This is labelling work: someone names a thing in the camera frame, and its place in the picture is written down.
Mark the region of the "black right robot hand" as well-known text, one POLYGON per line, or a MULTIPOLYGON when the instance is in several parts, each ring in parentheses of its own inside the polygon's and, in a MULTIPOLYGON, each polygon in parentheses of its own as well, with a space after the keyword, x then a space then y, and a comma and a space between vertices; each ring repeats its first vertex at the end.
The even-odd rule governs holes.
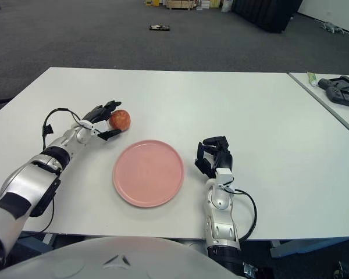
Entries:
POLYGON ((216 178, 216 169, 232 170, 233 157, 229 151, 229 143, 225 136, 206 138, 198 143, 195 166, 208 178, 216 178), (207 153, 213 157, 213 164, 204 157, 207 153))

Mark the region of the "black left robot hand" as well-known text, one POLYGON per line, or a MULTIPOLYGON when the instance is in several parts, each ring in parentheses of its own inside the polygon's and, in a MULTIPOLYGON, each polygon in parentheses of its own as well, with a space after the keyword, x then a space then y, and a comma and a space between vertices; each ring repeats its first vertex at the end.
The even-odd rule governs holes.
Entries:
POLYGON ((106 105, 99 105, 92 111, 88 112, 81 120, 78 121, 84 128, 90 130, 91 135, 96 135, 107 141, 108 139, 119 135, 123 131, 118 128, 112 128, 109 124, 111 114, 122 103, 119 101, 110 101, 106 105))

